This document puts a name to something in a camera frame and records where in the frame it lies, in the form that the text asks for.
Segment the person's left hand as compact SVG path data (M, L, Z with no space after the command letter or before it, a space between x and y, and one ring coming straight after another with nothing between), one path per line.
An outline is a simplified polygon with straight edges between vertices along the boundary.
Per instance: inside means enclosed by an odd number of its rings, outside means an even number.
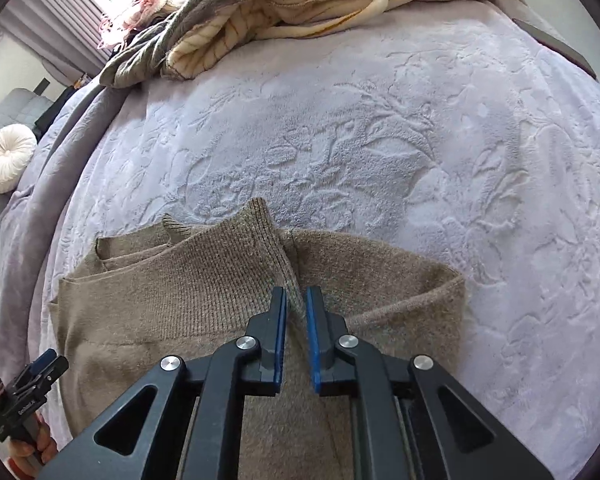
M36 445L14 439L7 441L8 459L6 465L17 479L28 480L35 479L38 476L38 473L29 462L29 458L35 452L41 454L43 464L47 464L58 453L57 442L50 434L50 426L40 413L36 413L35 417L38 421Z

